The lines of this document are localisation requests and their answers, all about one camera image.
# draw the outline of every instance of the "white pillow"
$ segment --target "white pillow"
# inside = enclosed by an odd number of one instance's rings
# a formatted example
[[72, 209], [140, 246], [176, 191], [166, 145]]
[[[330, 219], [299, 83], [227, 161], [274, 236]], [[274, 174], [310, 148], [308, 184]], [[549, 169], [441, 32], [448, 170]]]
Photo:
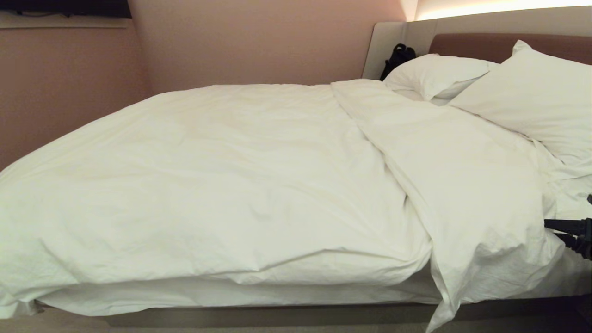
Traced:
[[519, 41], [511, 58], [449, 105], [535, 139], [563, 164], [592, 173], [592, 66]]
[[499, 64], [461, 57], [425, 55], [401, 64], [384, 80], [393, 91], [415, 90], [425, 101], [452, 99]]

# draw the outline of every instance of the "warm light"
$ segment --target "warm light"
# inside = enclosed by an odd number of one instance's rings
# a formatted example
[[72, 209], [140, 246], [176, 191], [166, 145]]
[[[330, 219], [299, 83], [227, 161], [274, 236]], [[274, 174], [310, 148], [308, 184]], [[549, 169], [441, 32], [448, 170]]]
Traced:
[[486, 12], [517, 11], [522, 9], [553, 8], [553, 7], [574, 7], [592, 5], [592, 0], [514, 0], [499, 1], [489, 4], [463, 5], [453, 8], [438, 9], [425, 13], [419, 13], [417, 21], [431, 20], [441, 17], [453, 17], [471, 14], [482, 14]]

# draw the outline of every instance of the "black bag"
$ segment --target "black bag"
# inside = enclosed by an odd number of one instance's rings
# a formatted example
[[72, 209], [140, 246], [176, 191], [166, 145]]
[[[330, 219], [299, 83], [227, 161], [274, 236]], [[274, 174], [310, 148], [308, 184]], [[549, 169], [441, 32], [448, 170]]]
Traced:
[[391, 58], [385, 60], [386, 64], [384, 66], [384, 71], [382, 71], [382, 75], [380, 76], [380, 81], [384, 81], [395, 67], [404, 62], [408, 62], [411, 59], [415, 59], [415, 57], [414, 49], [407, 47], [405, 44], [397, 44], [392, 51]]

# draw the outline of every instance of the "white duvet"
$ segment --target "white duvet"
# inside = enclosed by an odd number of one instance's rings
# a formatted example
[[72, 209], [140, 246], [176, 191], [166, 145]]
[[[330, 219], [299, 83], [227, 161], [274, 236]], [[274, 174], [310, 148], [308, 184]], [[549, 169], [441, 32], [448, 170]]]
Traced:
[[0, 318], [35, 299], [174, 306], [63, 297], [131, 281], [393, 286], [429, 259], [430, 330], [461, 302], [527, 293], [564, 246], [543, 228], [536, 157], [474, 120], [367, 80], [132, 105], [0, 174]]

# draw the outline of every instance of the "upholstered headboard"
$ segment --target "upholstered headboard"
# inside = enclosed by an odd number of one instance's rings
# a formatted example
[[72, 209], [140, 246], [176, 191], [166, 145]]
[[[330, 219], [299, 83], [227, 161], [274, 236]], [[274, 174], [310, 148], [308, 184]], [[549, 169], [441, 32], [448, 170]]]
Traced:
[[520, 39], [547, 55], [592, 65], [592, 37], [546, 34], [439, 34], [430, 53], [471, 57], [501, 63], [508, 59]]

